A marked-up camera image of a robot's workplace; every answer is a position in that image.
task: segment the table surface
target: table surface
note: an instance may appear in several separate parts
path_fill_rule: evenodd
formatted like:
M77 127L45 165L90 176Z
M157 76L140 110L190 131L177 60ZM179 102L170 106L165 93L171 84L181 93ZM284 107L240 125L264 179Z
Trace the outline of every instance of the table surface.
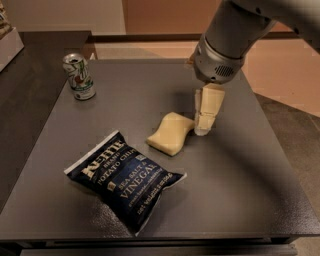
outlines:
M138 239L319 235L320 224L242 73L225 85L213 130L175 157L145 140L169 112L193 118L202 86L183 60L92 61L97 95L66 84L0 215L0 240L135 239L101 199L63 171L119 130L129 145L188 177L163 193Z
M62 57L89 35L20 33L25 47L0 73L0 214L66 81Z

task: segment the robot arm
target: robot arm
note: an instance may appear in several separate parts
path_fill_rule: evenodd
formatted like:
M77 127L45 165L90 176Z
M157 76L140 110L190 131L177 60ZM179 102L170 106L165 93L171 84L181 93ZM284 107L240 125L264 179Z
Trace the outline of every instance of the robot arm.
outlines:
M320 53L320 0L223 0L195 49L197 78L217 84L232 80L246 53L276 21Z

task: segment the gray table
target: gray table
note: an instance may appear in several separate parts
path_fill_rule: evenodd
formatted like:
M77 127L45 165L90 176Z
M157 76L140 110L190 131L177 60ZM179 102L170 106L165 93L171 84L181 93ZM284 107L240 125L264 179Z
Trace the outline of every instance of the gray table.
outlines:
M192 118L202 86L183 60L93 61L97 95L66 85L0 215L0 240L136 241L320 235L320 224L242 73L225 85L215 127L177 156L146 145L168 112ZM120 130L129 145L188 178L166 191L135 238L63 170Z

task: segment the white object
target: white object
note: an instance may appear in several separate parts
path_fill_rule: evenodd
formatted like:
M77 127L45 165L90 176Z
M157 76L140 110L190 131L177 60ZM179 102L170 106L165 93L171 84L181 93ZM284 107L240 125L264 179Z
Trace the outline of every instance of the white object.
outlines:
M24 45L16 28L13 28L0 40L0 72L23 49L23 47Z
M198 136L209 133L216 120L224 99L225 91L221 85L207 84L202 90L196 90L195 94L195 128Z
M147 139L147 143L174 156L182 149L188 132L193 128L193 120L171 112L162 119L158 130Z

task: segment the aluminum can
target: aluminum can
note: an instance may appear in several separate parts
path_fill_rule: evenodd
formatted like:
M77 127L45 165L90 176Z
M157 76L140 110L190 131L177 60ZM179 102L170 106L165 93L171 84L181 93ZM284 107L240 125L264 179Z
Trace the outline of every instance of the aluminum can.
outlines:
M77 100L92 98L96 91L89 74L88 62L79 53L71 53L63 58L63 68L68 75L68 81Z

